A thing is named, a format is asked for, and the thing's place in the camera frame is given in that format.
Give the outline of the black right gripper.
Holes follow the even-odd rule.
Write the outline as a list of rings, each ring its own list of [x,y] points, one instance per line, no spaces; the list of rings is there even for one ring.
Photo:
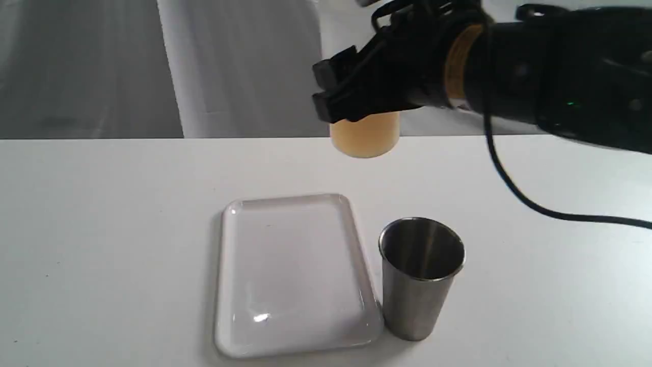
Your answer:
[[[471,110],[480,81],[468,72],[489,17],[480,1],[391,1],[372,12],[374,35],[312,65],[321,121],[356,122],[420,107]],[[333,89],[351,73],[351,87]]]

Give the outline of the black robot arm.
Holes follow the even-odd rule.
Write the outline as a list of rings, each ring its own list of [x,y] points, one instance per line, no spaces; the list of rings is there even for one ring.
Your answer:
[[[480,1],[391,1],[374,35],[313,66],[319,119],[434,107],[650,153],[650,8],[526,3],[494,22]]]

